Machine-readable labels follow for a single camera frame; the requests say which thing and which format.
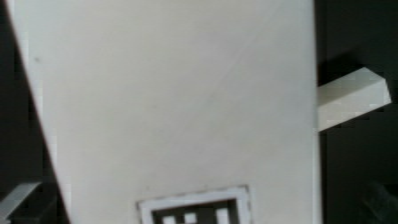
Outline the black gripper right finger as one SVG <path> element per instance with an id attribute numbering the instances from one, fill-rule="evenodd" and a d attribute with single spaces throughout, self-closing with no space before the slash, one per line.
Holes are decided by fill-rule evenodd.
<path id="1" fill-rule="evenodd" d="M 398 184 L 373 182 L 360 198 L 358 224 L 398 224 Z"/>

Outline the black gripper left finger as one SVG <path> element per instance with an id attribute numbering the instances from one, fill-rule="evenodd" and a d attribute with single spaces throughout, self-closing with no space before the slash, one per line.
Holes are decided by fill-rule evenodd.
<path id="1" fill-rule="evenodd" d="M 56 224 L 56 185 L 21 183 L 0 200 L 0 224 Z"/>

